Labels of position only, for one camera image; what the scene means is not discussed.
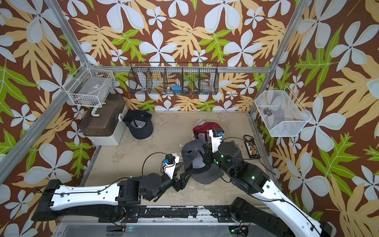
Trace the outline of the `red baseball cap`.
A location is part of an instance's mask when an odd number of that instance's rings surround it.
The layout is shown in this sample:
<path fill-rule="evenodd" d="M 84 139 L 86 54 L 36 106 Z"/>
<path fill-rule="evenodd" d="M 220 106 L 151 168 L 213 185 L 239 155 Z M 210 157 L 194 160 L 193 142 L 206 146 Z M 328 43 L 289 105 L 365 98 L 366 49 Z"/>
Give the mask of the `red baseball cap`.
<path fill-rule="evenodd" d="M 218 123 L 207 123 L 202 126 L 195 126 L 192 129 L 194 139 L 199 139 L 205 143 L 211 143 L 211 137 L 209 135 L 209 131 L 213 129 L 222 129 L 222 127 Z"/>

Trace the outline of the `dark grey baseball cap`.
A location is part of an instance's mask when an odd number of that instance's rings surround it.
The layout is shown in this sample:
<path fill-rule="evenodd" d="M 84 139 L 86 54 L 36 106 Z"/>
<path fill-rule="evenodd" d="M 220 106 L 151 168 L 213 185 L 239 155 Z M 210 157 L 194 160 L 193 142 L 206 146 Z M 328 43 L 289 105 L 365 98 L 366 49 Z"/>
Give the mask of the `dark grey baseball cap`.
<path fill-rule="evenodd" d="M 223 177 L 224 173 L 216 163 L 206 161 L 204 145 L 203 141 L 194 139 L 183 146 L 181 154 L 185 171 L 194 170 L 191 177 L 202 185 L 209 185 Z"/>

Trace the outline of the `black baseball cap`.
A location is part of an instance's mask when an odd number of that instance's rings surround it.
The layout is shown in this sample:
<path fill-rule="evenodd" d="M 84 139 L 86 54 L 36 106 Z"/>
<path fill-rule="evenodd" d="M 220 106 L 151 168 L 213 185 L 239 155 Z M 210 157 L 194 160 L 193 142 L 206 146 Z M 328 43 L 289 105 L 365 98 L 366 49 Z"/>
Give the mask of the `black baseball cap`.
<path fill-rule="evenodd" d="M 131 135 L 143 140 L 153 134 L 152 114 L 142 110 L 128 111 L 123 122 L 129 128 Z"/>

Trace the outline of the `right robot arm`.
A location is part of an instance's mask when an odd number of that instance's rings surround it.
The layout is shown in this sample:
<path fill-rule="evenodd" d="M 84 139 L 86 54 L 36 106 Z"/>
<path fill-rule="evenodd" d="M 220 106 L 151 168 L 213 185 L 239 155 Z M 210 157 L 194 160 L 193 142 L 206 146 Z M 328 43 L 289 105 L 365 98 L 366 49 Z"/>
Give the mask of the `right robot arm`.
<path fill-rule="evenodd" d="M 213 163 L 231 180 L 231 183 L 249 196 L 262 201 L 282 220 L 296 237 L 331 237 L 335 228 L 320 223 L 299 209 L 283 195 L 269 176 L 258 166 L 234 156 L 235 145 L 224 142 L 224 131 L 209 130 Z"/>

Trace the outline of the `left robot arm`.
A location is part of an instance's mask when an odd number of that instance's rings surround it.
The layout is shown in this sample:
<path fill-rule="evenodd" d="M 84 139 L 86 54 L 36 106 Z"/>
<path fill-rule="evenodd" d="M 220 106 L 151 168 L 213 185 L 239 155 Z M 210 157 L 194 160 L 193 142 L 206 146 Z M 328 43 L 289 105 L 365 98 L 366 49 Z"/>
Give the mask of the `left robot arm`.
<path fill-rule="evenodd" d="M 162 168 L 163 174 L 150 173 L 125 177 L 103 186 L 72 187 L 59 179 L 52 179 L 41 194 L 32 221 L 45 222 L 60 216 L 97 217 L 99 222 L 111 223 L 124 218 L 127 208 L 140 205 L 142 200 L 156 202 L 170 188 L 183 190 L 194 173 L 192 169 L 178 175 L 184 166 L 179 156 L 169 154 Z"/>

